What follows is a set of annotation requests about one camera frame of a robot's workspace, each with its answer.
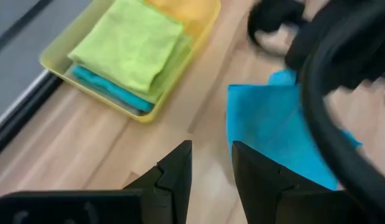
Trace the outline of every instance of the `blue cloth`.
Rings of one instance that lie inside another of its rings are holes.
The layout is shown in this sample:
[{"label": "blue cloth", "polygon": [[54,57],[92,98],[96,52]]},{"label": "blue cloth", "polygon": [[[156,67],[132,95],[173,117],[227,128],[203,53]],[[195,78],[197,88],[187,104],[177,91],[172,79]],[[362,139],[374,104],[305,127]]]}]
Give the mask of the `blue cloth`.
[{"label": "blue cloth", "polygon": [[86,68],[74,66],[72,73],[77,79],[83,81],[84,84],[97,88],[105,94],[112,96],[117,100],[124,101],[138,110],[150,112],[154,107],[154,104],[141,99],[102,77],[99,77]]},{"label": "blue cloth", "polygon": [[[274,73],[268,85],[230,85],[227,140],[230,146],[242,141],[297,174],[336,190],[338,181],[311,137],[300,106],[300,85],[294,83],[295,73],[286,70]],[[355,146],[361,144],[346,135]]]}]

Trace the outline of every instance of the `green cloth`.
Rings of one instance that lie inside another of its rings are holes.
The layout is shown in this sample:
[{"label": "green cloth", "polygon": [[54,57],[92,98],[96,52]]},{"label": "green cloth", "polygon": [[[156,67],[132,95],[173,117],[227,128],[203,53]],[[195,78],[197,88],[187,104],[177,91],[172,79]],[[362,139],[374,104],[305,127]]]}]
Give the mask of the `green cloth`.
[{"label": "green cloth", "polygon": [[148,93],[183,28],[143,1],[116,0],[69,58],[121,88]]},{"label": "green cloth", "polygon": [[129,91],[150,103],[157,103],[162,93],[168,88],[171,88],[178,77],[182,75],[178,68],[183,64],[186,57],[191,52],[191,40],[192,38],[187,35],[182,35],[179,38],[179,41],[174,47],[172,54],[169,56],[162,72],[154,79],[148,93],[141,93],[133,90]]}]

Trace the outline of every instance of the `yellow tray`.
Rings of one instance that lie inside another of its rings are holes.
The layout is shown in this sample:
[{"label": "yellow tray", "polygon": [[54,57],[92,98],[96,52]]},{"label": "yellow tray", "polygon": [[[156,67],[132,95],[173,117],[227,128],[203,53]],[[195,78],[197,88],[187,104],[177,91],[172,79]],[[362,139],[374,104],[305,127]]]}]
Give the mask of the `yellow tray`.
[{"label": "yellow tray", "polygon": [[[217,19],[220,11],[219,0],[146,0],[150,4],[156,6],[165,14],[183,21],[185,24],[184,33],[191,35],[192,50],[184,59],[182,65],[178,68],[178,72],[182,74],[187,65],[191,62],[198,50],[204,45],[207,40],[213,24]],[[137,116],[128,111],[124,106],[118,104],[115,100],[103,96],[99,92],[91,90],[72,77],[67,75],[67,71],[72,66],[72,61],[67,57],[69,52],[73,50],[79,42],[91,31],[93,26],[101,18],[101,16],[112,5],[113,0],[94,0],[81,13],[81,15],[73,21],[40,55],[40,63],[58,75],[60,78],[84,91],[85,93],[99,99],[100,101],[118,109],[127,114],[133,119],[142,123],[148,123],[155,119],[160,109],[164,105],[165,100],[171,93],[171,90],[176,86],[177,81],[172,87],[165,90],[161,98],[155,104],[153,110],[143,116]]]}]

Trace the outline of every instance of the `wooden surface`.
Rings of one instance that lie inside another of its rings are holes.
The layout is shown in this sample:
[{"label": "wooden surface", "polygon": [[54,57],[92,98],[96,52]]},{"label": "wooden surface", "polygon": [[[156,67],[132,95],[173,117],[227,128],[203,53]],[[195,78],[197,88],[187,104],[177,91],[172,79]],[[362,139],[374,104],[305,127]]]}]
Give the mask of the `wooden surface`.
[{"label": "wooden surface", "polygon": [[[121,189],[185,139],[193,141],[188,223],[246,223],[224,129],[231,83],[265,83],[282,62],[256,55],[246,40],[253,0],[223,0],[205,50],[161,116],[140,124],[62,85],[0,155],[0,195],[15,190]],[[308,15],[320,0],[310,1]],[[330,97],[343,126],[385,173],[385,86]]]}]

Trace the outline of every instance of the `yellow cloth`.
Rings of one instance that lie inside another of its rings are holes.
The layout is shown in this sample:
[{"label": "yellow cloth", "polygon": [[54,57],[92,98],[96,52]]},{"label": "yellow cloth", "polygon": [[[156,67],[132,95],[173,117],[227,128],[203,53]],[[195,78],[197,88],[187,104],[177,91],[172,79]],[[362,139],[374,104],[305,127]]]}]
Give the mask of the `yellow cloth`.
[{"label": "yellow cloth", "polygon": [[183,25],[139,0],[116,0],[69,58],[121,88],[148,93]]}]

